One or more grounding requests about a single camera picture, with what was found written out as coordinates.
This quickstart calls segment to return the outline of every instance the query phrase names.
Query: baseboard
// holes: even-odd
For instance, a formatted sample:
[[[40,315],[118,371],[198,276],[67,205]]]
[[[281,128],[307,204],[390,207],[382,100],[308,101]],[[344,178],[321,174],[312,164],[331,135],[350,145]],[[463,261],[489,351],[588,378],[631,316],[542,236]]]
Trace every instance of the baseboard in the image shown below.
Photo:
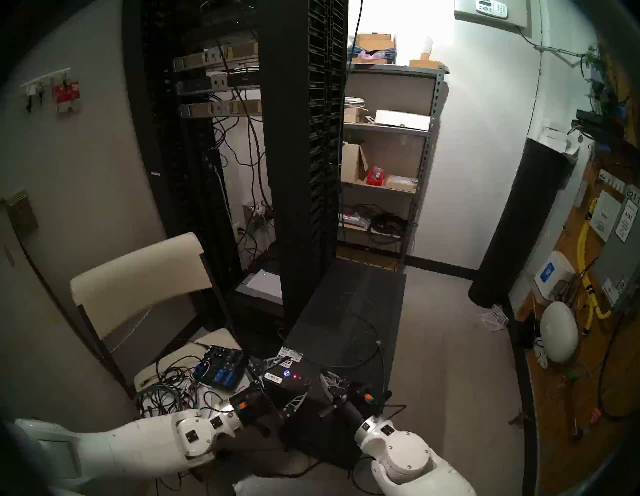
[[[409,267],[416,267],[417,269],[428,270],[430,272],[469,279],[470,281],[474,280],[477,272],[475,269],[467,269],[466,267],[446,264],[444,262],[422,259],[420,257],[414,257],[413,255],[407,255],[404,259],[404,264]]]

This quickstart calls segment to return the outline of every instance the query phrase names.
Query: red container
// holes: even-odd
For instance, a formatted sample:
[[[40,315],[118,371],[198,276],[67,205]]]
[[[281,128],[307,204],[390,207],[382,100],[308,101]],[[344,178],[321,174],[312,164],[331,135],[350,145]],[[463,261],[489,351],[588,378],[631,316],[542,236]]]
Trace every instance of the red container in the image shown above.
[[[385,181],[385,170],[380,167],[369,169],[367,174],[367,184],[371,186],[382,186]]]

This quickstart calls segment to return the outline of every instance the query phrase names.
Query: yellow cable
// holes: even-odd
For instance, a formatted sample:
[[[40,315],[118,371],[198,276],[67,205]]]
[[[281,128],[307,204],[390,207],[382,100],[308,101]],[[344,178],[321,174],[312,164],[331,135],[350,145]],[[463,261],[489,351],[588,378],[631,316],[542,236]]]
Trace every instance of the yellow cable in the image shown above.
[[[598,199],[594,198],[589,206],[589,213],[592,215],[595,210],[596,203]],[[591,323],[593,322],[593,312],[595,310],[595,314],[599,319],[604,320],[611,317],[611,310],[606,313],[602,313],[600,310],[600,306],[598,305],[598,299],[596,298],[595,291],[593,290],[593,286],[591,285],[591,280],[589,276],[585,272],[587,268],[586,261],[584,260],[584,254],[586,251],[587,244],[587,235],[589,234],[589,219],[584,221],[582,224],[582,230],[580,231],[580,236],[578,237],[578,246],[577,246],[577,258],[578,258],[578,271],[580,274],[584,272],[582,276],[582,285],[584,286],[587,295],[589,296],[589,319],[587,320],[587,325],[584,327],[585,330],[589,331],[591,329]]]

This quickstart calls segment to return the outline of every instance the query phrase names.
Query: sticker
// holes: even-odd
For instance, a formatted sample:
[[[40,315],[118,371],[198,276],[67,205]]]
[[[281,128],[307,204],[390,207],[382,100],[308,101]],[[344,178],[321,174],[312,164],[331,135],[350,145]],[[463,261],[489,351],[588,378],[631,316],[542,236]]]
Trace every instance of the sticker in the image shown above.
[[[551,262],[549,262],[549,264],[542,271],[542,274],[540,274],[542,282],[547,282],[547,279],[549,279],[549,276],[554,272],[554,270],[556,270],[556,268]]]
[[[280,348],[278,352],[278,356],[290,356],[294,362],[299,362],[302,360],[302,354],[297,351],[293,351],[292,349],[285,348],[284,346]]]
[[[629,231],[631,231],[631,226],[634,224],[634,220],[636,220],[637,213],[637,205],[633,201],[627,200],[625,209],[620,217],[620,222],[618,222],[618,227],[616,227],[616,234],[623,243],[627,242]]]
[[[620,297],[620,293],[616,288],[613,287],[611,279],[607,278],[607,280],[602,285],[602,289],[607,294],[607,298],[611,302],[611,305],[615,305],[618,298]]]
[[[627,185],[626,195],[629,200],[640,205],[640,189],[637,189],[633,184]]]
[[[265,379],[268,379],[271,382],[275,382],[276,384],[281,384],[282,383],[282,377],[278,377],[278,376],[274,376],[273,374],[271,374],[270,372],[267,372],[264,375]]]
[[[618,292],[623,292],[626,287],[627,287],[627,278],[622,276],[618,281],[618,285],[616,286],[616,289],[618,290]]]

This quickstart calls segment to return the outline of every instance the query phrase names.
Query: red tag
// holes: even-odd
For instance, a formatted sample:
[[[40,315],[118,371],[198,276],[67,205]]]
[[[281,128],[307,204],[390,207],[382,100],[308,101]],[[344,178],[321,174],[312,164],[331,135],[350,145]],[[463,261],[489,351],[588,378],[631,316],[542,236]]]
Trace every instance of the red tag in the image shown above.
[[[77,81],[67,83],[66,87],[61,84],[53,88],[56,96],[56,103],[71,102],[80,99],[80,84]]]

